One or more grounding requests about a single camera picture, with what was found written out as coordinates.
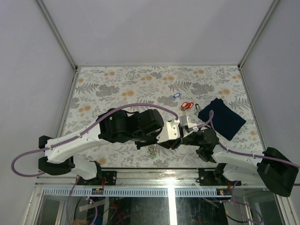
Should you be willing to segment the metal key holder red handle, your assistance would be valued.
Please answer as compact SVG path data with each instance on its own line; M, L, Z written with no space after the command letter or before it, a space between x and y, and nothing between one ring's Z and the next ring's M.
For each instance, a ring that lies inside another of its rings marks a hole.
M148 152L150 155L157 155L158 153L154 145L148 146Z

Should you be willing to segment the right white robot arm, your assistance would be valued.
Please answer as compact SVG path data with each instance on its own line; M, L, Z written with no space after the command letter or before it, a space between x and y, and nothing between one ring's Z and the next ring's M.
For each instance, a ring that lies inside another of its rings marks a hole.
M180 145L197 146L196 153L202 161L222 166L213 176L219 185L238 180L263 183L271 192L289 197L299 172L299 167L275 148L246 153L223 146L212 128L190 132L182 128L171 129L163 131L157 139L158 144L167 149Z

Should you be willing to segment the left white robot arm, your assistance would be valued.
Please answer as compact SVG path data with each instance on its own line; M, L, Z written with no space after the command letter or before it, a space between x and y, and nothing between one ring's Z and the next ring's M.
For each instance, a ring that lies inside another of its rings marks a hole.
M79 157L80 152L100 145L128 141L154 144L164 126L164 120L156 109L144 112L114 112L110 109L98 119L99 122L90 130L82 128L56 139L40 137L47 149L45 156L38 160L39 170L52 176L72 173L97 185L103 178L100 164Z

